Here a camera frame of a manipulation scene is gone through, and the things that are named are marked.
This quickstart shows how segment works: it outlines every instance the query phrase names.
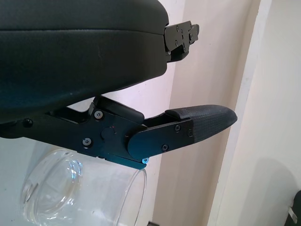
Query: bolt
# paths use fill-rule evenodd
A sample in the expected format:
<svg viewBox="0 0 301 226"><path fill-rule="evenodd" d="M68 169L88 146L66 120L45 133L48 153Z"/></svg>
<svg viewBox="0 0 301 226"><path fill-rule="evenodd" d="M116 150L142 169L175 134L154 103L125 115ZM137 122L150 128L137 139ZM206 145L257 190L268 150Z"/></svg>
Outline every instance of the bolt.
<svg viewBox="0 0 301 226"><path fill-rule="evenodd" d="M163 152L166 152L168 150L168 145L162 145L162 151Z"/></svg>
<svg viewBox="0 0 301 226"><path fill-rule="evenodd" d="M103 117L103 113L102 113L101 111L96 111L96 112L94 113L94 117L95 117L96 119L101 119L101 118Z"/></svg>
<svg viewBox="0 0 301 226"><path fill-rule="evenodd" d="M30 128L33 126L33 121L31 119L24 119L22 124L25 128Z"/></svg>
<svg viewBox="0 0 301 226"><path fill-rule="evenodd" d="M142 163L147 164L149 162L149 158L142 159Z"/></svg>
<svg viewBox="0 0 301 226"><path fill-rule="evenodd" d="M187 135L188 135L189 137L192 137L192 136L193 136L192 129L189 129L189 130L188 130Z"/></svg>
<svg viewBox="0 0 301 226"><path fill-rule="evenodd" d="M84 146L90 146L92 144L92 140L90 138L83 139Z"/></svg>
<svg viewBox="0 0 301 226"><path fill-rule="evenodd" d="M176 126L174 127L174 130L175 130L176 132L179 132L179 131L181 130L181 126L176 125Z"/></svg>

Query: textured pad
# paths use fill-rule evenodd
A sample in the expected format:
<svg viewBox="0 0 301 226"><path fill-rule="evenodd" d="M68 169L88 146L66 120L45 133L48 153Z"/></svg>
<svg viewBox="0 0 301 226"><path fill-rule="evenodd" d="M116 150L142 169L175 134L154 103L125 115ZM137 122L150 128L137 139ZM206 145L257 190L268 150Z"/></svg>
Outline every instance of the textured pad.
<svg viewBox="0 0 301 226"><path fill-rule="evenodd" d="M195 143L223 131L237 121L234 111L219 105L202 105L165 111L179 120L193 120Z"/></svg>

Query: clear glass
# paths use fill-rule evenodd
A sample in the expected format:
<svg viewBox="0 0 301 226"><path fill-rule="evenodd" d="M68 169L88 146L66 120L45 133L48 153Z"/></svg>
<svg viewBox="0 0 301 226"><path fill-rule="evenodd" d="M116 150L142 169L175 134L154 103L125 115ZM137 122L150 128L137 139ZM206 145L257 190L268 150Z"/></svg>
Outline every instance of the clear glass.
<svg viewBox="0 0 301 226"><path fill-rule="evenodd" d="M145 170L60 149L26 179L21 207L39 226L135 226L145 188Z"/></svg>

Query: glass rim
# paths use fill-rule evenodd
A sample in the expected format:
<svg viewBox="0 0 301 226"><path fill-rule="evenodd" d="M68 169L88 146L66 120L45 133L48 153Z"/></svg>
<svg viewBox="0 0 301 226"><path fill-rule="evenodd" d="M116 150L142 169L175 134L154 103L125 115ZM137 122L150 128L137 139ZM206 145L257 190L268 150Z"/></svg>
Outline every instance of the glass rim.
<svg viewBox="0 0 301 226"><path fill-rule="evenodd" d="M136 180L137 176L142 173L143 174L143 178L144 178L144 184L143 184L143 193L142 193L142 196L141 196L141 200L140 200L140 203L139 203L139 210L137 212L137 215L135 217L135 224L133 226L136 226L137 224L137 220L138 220L138 217L139 217L139 214L140 214L140 211L142 209L142 204L143 204L143 200L144 200L144 197L145 197L145 191L146 191L146 185L147 185L147 174L146 174L146 170L145 169L141 169L141 170L137 170L134 175L132 176L132 178L130 179L129 183L128 183L128 186L127 186L127 192L124 196L124 199L122 201L122 205L121 205L121 208L120 208L120 211L119 211L119 214L118 214L118 217L117 217L117 220L116 220L116 224L115 226L118 226L118 223L119 223L119 220L120 220L120 217L121 217L121 214L123 212L123 209L124 209L124 205L125 205L125 202L127 200L127 195L134 183L134 181Z"/></svg>

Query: black metal arm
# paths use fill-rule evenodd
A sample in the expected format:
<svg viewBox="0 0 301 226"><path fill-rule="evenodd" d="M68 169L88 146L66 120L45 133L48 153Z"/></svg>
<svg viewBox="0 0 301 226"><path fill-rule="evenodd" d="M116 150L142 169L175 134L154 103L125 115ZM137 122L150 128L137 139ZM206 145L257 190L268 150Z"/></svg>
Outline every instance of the black metal arm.
<svg viewBox="0 0 301 226"><path fill-rule="evenodd" d="M27 137L136 169L148 158L191 145L231 126L235 113L205 105L167 110L150 119L105 97L85 112L68 107L0 125L4 138Z"/></svg>

